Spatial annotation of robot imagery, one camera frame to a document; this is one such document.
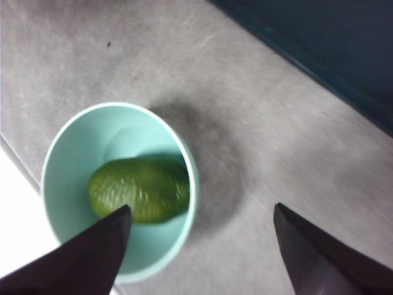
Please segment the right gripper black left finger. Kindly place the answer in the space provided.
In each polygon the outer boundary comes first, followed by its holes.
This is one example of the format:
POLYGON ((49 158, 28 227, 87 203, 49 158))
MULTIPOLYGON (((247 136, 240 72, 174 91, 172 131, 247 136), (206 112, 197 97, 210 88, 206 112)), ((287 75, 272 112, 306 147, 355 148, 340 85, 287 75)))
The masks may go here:
POLYGON ((124 205, 57 249, 1 278, 1 294, 109 294, 130 229, 131 210, 124 205))

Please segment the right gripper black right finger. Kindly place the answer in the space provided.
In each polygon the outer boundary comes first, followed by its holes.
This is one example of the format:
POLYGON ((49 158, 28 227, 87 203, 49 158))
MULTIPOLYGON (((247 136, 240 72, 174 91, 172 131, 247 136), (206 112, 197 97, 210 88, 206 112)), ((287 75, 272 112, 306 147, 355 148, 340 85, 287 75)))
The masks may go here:
POLYGON ((392 294, 392 269, 281 203, 274 206, 273 222, 296 294, 392 294))

